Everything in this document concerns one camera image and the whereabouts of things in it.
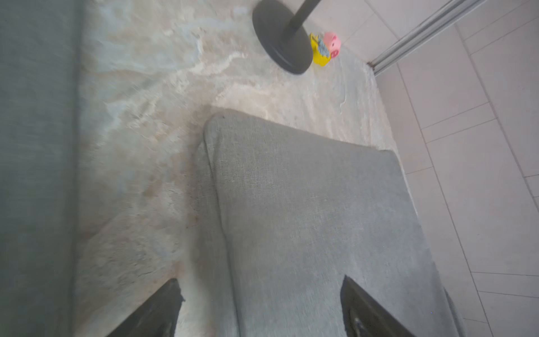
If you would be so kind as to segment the grey laptop bag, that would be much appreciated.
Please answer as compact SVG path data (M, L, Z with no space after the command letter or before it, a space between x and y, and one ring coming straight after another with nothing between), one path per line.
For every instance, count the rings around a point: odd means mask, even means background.
M195 157L212 336L344 336L345 277L416 336L464 336L390 150L234 110Z
M1 3L1 335L71 336L82 1Z

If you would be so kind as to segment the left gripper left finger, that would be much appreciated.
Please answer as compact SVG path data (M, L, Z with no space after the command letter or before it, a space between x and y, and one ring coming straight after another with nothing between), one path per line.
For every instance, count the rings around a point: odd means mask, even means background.
M173 337L184 298L176 278L168 280L109 337Z

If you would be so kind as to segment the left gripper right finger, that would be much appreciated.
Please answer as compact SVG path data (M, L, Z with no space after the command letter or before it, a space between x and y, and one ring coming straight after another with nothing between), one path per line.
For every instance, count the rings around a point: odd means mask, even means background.
M340 297L343 322L348 337L414 336L347 275L342 282Z

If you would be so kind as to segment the pink yellow toy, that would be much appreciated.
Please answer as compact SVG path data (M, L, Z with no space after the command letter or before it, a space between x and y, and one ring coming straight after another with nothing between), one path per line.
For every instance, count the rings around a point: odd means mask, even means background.
M313 53L313 63L324 67L332 59L336 58L341 51L341 40L334 32L310 34L310 43Z

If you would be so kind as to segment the black microphone stand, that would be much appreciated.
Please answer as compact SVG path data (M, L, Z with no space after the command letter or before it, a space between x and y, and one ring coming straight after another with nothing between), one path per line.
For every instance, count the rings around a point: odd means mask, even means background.
M305 0L296 13L278 0L262 0L253 10L255 33L269 57L291 74L303 74L312 64L310 37L303 23L320 0Z

